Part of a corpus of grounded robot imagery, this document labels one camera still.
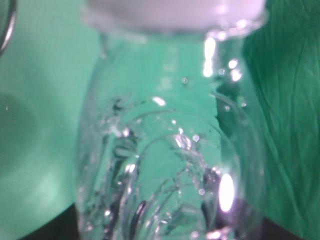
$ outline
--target clear glass bottle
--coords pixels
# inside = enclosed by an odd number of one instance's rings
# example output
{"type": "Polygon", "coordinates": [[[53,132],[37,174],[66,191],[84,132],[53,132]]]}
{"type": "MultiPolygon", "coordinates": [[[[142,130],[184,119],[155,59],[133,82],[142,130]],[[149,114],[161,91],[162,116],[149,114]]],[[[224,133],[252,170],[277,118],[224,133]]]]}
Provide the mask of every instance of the clear glass bottle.
{"type": "Polygon", "coordinates": [[[84,240],[241,240],[260,226],[263,148],[242,44],[264,3],[183,2],[88,1],[102,54],[76,158],[84,240]]]}

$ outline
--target green fabric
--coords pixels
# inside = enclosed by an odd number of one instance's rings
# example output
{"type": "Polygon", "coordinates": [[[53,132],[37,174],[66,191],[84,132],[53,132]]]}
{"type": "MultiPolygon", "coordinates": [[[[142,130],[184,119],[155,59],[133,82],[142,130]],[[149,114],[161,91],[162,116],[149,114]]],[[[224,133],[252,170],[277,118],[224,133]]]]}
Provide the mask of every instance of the green fabric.
{"type": "Polygon", "coordinates": [[[320,1],[270,0],[245,55],[269,135],[265,214],[320,239],[320,1]]]}
{"type": "Polygon", "coordinates": [[[71,170],[99,54],[78,0],[22,0],[0,58],[0,240],[16,240],[73,201],[71,170]]]}
{"type": "MultiPolygon", "coordinates": [[[[78,0],[22,0],[0,58],[0,239],[73,202],[70,170],[83,96],[99,54],[78,0]]],[[[320,1],[270,0],[245,56],[269,132],[265,214],[320,239],[320,1]]]]}

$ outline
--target metal ring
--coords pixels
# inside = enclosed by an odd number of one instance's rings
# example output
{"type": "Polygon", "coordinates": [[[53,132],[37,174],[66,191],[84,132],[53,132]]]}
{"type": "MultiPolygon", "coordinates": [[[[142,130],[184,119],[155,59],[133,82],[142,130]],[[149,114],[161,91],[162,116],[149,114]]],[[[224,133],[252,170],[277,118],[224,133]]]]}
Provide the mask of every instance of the metal ring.
{"type": "Polygon", "coordinates": [[[17,16],[17,0],[9,0],[8,18],[3,34],[0,36],[0,57],[4,53],[14,31],[17,16]]]}

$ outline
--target dark surface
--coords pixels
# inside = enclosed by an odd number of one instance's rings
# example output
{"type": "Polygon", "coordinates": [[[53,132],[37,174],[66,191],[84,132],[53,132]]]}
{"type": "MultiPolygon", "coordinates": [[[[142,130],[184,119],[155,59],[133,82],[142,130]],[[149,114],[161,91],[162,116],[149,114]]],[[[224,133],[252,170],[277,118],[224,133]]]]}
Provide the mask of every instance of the dark surface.
{"type": "MultiPolygon", "coordinates": [[[[75,206],[20,240],[79,240],[75,206]]],[[[268,219],[263,220],[261,240],[301,240],[268,219]]]]}

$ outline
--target bottle cap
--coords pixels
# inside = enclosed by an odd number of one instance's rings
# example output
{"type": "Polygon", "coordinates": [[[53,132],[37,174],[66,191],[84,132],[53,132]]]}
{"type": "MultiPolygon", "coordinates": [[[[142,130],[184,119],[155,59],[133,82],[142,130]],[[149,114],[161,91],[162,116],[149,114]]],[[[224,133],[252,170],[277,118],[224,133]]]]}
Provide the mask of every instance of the bottle cap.
{"type": "Polygon", "coordinates": [[[87,0],[85,21],[101,31],[202,31],[260,18],[265,0],[87,0]]]}

